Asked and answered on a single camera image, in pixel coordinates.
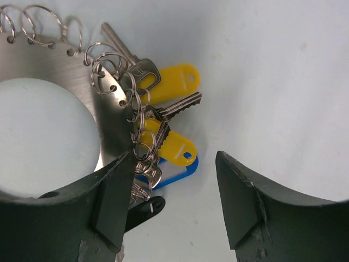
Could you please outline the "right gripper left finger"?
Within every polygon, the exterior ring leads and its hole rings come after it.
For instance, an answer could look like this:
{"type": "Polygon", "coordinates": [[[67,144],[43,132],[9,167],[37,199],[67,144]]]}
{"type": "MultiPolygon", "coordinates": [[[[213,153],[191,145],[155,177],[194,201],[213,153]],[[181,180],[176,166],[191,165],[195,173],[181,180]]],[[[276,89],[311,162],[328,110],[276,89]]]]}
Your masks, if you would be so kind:
{"type": "Polygon", "coordinates": [[[1,193],[1,261],[115,261],[135,162],[124,152],[39,198],[1,193]]]}

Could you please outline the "metal disc keyring organiser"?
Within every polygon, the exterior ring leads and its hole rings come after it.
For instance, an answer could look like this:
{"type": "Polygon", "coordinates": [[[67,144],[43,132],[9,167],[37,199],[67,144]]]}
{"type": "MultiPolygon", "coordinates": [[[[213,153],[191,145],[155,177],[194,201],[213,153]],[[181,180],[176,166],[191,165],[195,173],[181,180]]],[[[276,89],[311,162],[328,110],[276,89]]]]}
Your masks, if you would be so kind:
{"type": "Polygon", "coordinates": [[[105,167],[123,142],[143,145],[144,106],[125,111],[148,90],[129,67],[103,66],[119,51],[91,58],[74,47],[60,24],[59,38],[17,30],[1,6],[10,32],[1,32],[1,200],[35,199],[45,189],[105,167]]]}

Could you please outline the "blue tag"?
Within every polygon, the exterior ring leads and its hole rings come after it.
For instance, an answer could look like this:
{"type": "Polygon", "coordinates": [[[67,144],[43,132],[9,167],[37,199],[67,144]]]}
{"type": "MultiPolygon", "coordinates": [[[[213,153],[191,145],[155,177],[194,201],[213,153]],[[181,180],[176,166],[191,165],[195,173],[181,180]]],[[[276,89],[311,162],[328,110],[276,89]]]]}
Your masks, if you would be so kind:
{"type": "Polygon", "coordinates": [[[150,160],[140,161],[135,169],[134,188],[148,191],[150,182],[153,190],[160,189],[192,175],[198,163],[198,157],[188,166],[177,166],[163,158],[157,163],[152,163],[150,160]]]}

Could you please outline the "yellow tag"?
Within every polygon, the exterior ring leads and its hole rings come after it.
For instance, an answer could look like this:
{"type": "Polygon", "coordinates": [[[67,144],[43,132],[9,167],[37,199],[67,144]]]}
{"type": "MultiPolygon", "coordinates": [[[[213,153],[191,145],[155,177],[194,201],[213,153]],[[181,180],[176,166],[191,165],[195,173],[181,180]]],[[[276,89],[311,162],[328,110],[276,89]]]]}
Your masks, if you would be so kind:
{"type": "MultiPolygon", "coordinates": [[[[145,128],[151,130],[154,135],[157,134],[160,124],[158,120],[145,119],[145,128]]],[[[152,144],[151,133],[143,131],[140,142],[150,146],[152,144]]],[[[158,156],[177,166],[189,166],[197,157],[197,148],[191,140],[170,130],[158,151],[158,156]]]]}
{"type": "Polygon", "coordinates": [[[197,92],[200,73],[191,64],[178,64],[160,69],[161,81],[149,92],[150,104],[160,104],[197,92]]]}

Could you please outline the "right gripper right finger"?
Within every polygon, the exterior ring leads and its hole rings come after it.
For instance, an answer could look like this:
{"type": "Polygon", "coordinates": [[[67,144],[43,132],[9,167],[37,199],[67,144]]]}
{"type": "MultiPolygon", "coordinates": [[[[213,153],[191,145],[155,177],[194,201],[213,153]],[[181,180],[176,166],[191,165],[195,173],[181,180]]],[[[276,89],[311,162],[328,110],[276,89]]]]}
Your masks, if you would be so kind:
{"type": "Polygon", "coordinates": [[[215,166],[228,242],[238,261],[348,261],[348,201],[292,190],[223,151],[215,166]]]}

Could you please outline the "black tag key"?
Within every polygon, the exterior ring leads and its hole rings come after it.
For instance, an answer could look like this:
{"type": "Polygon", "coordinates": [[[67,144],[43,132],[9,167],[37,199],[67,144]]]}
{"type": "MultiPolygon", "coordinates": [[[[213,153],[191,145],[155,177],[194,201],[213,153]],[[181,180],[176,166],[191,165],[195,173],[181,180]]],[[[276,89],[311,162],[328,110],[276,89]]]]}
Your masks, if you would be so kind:
{"type": "Polygon", "coordinates": [[[162,192],[163,188],[163,185],[157,185],[148,200],[137,196],[134,190],[131,191],[125,233],[152,219],[164,209],[166,200],[162,192]]]}

